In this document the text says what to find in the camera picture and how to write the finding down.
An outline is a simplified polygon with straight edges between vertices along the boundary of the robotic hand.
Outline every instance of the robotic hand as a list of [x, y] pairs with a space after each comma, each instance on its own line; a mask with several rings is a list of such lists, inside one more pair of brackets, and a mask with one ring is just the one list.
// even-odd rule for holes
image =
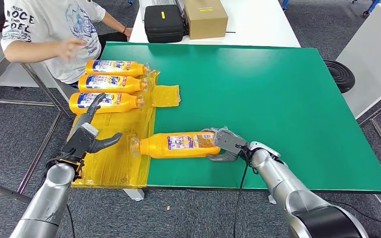
[[61, 155], [52, 160], [54, 165], [48, 170], [45, 182], [34, 195], [11, 238], [54, 238], [64, 214], [71, 182], [82, 178], [86, 153], [96, 153], [116, 144], [121, 138], [122, 134], [116, 133], [111, 138], [96, 139], [98, 130], [90, 122], [104, 97], [104, 93], [99, 94], [87, 112], [78, 117]]
[[353, 215], [311, 192], [279, 160], [279, 153], [259, 142], [247, 143], [227, 128], [212, 131], [214, 145], [239, 155], [259, 172], [287, 221], [291, 238], [369, 237]]

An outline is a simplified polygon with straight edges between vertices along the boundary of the orange bottle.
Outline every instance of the orange bottle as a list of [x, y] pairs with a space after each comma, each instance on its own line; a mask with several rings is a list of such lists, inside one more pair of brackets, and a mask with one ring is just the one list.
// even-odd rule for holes
[[93, 60], [85, 65], [87, 74], [122, 75], [138, 77], [149, 73], [149, 64], [140, 64], [134, 61]]
[[[69, 99], [69, 108], [77, 115], [85, 113], [93, 100], [100, 93], [74, 93]], [[106, 93], [106, 98], [99, 104], [96, 113], [124, 113], [144, 106], [142, 95], [132, 96], [127, 93]]]
[[130, 151], [133, 157], [139, 153], [155, 159], [198, 158], [218, 155], [220, 147], [214, 146], [214, 132], [159, 133], [149, 138], [131, 139]]
[[79, 78], [78, 89], [80, 92], [131, 94], [137, 91], [146, 91], [147, 79], [137, 79], [132, 76], [85, 74]]

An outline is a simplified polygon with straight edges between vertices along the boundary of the brown box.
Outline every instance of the brown box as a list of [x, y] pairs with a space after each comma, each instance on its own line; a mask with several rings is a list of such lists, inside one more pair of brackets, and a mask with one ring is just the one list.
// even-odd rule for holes
[[189, 38], [224, 37], [229, 17], [220, 0], [185, 0]]

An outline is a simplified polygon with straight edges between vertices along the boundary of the yellow tape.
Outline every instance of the yellow tape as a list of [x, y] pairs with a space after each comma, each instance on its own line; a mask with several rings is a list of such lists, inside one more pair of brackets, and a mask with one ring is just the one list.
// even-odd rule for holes
[[199, 11], [212, 11], [212, 7], [200, 8]]
[[153, 71], [148, 79], [148, 91], [142, 94], [145, 105], [142, 109], [134, 109], [127, 113], [96, 114], [91, 124], [99, 130], [97, 139], [123, 133], [119, 143], [95, 154], [87, 154], [83, 178], [72, 183], [73, 187], [104, 188], [142, 188], [146, 186], [149, 161], [148, 156], [134, 157], [130, 155], [130, 139], [132, 137], [148, 138], [153, 135], [155, 109], [154, 99], [158, 106], [178, 105], [178, 86], [156, 86], [157, 71]]

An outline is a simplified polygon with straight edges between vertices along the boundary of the white t-shirt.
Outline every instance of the white t-shirt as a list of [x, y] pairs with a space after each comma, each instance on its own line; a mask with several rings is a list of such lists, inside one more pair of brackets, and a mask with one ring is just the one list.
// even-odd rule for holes
[[44, 61], [53, 77], [74, 83], [85, 73], [85, 64], [100, 55], [101, 45], [93, 22], [103, 19], [106, 11], [92, 0], [4, 0], [5, 25], [2, 49], [17, 40], [52, 42], [69, 37], [81, 38], [84, 47], [76, 58], [66, 62], [60, 57]]

